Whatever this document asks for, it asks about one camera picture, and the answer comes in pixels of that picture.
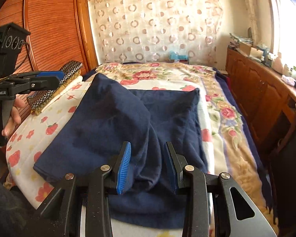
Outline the left hand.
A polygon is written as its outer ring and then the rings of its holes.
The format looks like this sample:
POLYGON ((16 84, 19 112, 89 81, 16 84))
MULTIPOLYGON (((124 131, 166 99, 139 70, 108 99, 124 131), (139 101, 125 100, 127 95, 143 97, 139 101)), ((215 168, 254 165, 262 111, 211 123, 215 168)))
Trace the left hand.
POLYGON ((26 106, 25 101, 20 98, 16 98, 14 105, 11 109, 10 117, 5 128, 1 131, 1 135, 4 137, 10 137, 15 130, 15 127, 21 124, 21 117, 18 112, 18 108, 24 108, 26 106))

